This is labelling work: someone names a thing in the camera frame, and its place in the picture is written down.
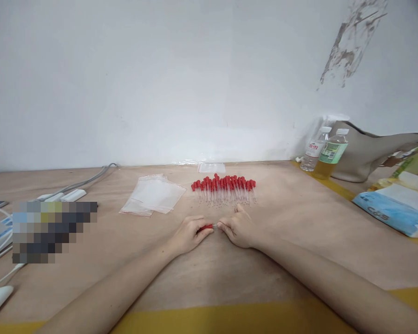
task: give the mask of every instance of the plastic bottle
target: plastic bottle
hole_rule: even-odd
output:
[[[311,139],[310,145],[305,152],[305,156],[302,157],[302,163],[300,164],[302,170],[307,172],[312,172],[314,170],[314,166],[316,166],[320,153],[328,140],[330,131],[331,127],[322,127],[317,135]]]
[[[320,154],[319,161],[313,171],[313,176],[320,180],[327,180],[333,173],[336,164],[344,153],[348,141],[348,129],[338,129],[336,135],[331,137]]]

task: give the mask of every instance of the pile of droppers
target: pile of droppers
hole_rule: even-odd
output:
[[[211,206],[257,203],[255,181],[246,181],[244,176],[227,175],[220,179],[215,174],[213,179],[206,176],[203,181],[195,181],[190,187],[198,199],[198,203],[206,202]]]

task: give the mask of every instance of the white wall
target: white wall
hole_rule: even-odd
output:
[[[418,0],[391,0],[345,88],[316,91],[347,10],[0,0],[0,171],[288,159],[328,109],[418,131]]]

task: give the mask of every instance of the table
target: table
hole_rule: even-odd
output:
[[[23,201],[85,180],[98,169],[0,173],[0,199]],[[289,161],[227,164],[229,175],[257,181],[247,207],[262,228],[281,235],[390,290],[418,310],[418,245],[302,173]],[[119,214],[141,175],[164,173],[188,188],[173,212],[150,218]],[[31,333],[129,258],[165,240],[187,215],[217,219],[233,207],[198,205],[196,166],[120,167],[85,187],[99,203],[98,222],[55,264],[30,264],[12,279],[0,310],[0,333]],[[0,259],[0,278],[13,267]],[[115,333],[355,333],[283,268],[214,233],[174,260],[139,297]]]

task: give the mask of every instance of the peeling paint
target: peeling paint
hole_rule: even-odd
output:
[[[326,81],[345,81],[357,70],[364,52],[378,27],[380,18],[387,15],[388,0],[351,0],[350,15],[339,28],[330,57],[320,77],[320,85]]]

